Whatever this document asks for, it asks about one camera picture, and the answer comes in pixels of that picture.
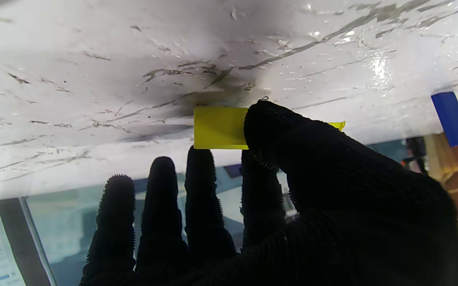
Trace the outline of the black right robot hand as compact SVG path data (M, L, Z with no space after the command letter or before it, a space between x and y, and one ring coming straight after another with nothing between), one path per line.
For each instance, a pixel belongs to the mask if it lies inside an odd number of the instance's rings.
M245 116L243 247L209 150L186 164L187 242L175 165L150 168L134 255L135 187L104 187L81 286L458 286L458 212L440 183L322 121L267 100Z

